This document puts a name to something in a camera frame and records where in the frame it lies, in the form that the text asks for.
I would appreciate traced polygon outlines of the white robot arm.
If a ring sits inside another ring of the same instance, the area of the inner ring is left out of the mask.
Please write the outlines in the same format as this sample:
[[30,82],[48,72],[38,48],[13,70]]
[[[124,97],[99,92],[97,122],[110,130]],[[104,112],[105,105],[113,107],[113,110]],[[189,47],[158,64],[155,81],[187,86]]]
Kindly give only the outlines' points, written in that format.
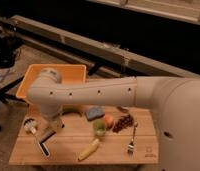
[[44,68],[28,100],[52,119],[64,104],[149,109],[159,120],[159,171],[200,171],[200,78],[138,76],[65,84]]

